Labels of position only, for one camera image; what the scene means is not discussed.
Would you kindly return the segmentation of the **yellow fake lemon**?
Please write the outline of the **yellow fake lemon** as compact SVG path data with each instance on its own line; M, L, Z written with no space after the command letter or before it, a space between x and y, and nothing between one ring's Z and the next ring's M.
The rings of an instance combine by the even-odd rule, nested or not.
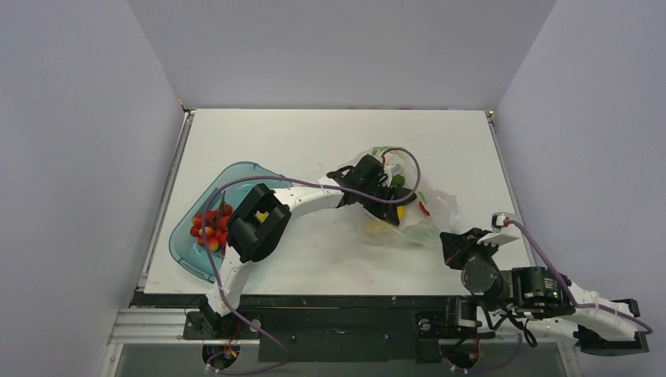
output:
M269 213L268 213L268 212L260 212L260 211L258 211L258 212L255 214L255 217L257 218L257 220L258 220L260 223L263 223L263 222L267 219L268 216L269 216Z

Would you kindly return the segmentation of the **clear plastic bag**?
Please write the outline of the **clear plastic bag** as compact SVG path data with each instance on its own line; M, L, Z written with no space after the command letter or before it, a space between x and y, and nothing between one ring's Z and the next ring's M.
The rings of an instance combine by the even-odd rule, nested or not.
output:
M359 239L381 247L430 247L441 245L440 233L460 233L459 207L456 197L433 187L425 178L424 171L415 156L406 149L394 146L375 146L360 152L350 161L342 163L335 170L352 165L355 166L361 157L371 155L383 165L400 163L404 167L405 186L398 194L398 206L404 206L405 216L398 230L380 235L372 235L363 230L370 218L375 218L360 204L345 206L346 216L351 221L352 230ZM419 208L423 202L430 212L425 216Z

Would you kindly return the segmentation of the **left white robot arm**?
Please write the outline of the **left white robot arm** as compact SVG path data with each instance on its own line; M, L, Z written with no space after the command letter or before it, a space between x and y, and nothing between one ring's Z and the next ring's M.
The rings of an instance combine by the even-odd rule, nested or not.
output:
M292 178L287 188L270 188L269 176L254 176L254 186L226 222L221 263L211 265L214 286L199 307L204 328L216 338L232 332L249 277L275 251L290 221L359 204L380 221L399 225L398 208L417 195L414 188L394 184L396 175L385 161L366 154L315 182Z

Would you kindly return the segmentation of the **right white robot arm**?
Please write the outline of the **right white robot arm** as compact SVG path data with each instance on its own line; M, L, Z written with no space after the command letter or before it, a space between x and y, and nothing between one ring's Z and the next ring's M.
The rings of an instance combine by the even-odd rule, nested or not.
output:
M471 311L480 309L490 331L508 323L529 345L550 335L594 356L648 352L652 331L639 319L636 300L602 298L547 265L501 269L495 254L519 239L506 227L441 232L439 238L445 264L460 273L469 294L459 300L466 306L444 312L443 325L449 333L465 334L474 326Z

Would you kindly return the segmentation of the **yellow fake banana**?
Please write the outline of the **yellow fake banana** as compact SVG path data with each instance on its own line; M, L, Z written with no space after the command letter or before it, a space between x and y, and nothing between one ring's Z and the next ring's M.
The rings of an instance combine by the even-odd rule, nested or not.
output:
M370 218L367 222L367 224L363 227L363 230L369 234L372 235L380 235L384 233L390 233L394 230L398 230L401 221L404 219L405 216L405 208L404 206L398 206L397 207L397 223L390 223L387 220L380 220L378 218Z

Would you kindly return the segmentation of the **dark green fake avocado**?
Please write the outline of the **dark green fake avocado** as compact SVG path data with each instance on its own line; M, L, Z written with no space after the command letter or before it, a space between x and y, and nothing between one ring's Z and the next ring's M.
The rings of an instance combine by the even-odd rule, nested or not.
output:
M404 187L405 183L406 183L406 179L405 179L405 176L403 174L397 174L397 175L392 176L391 181L390 181L391 186L395 186L395 187L398 187L398 188Z

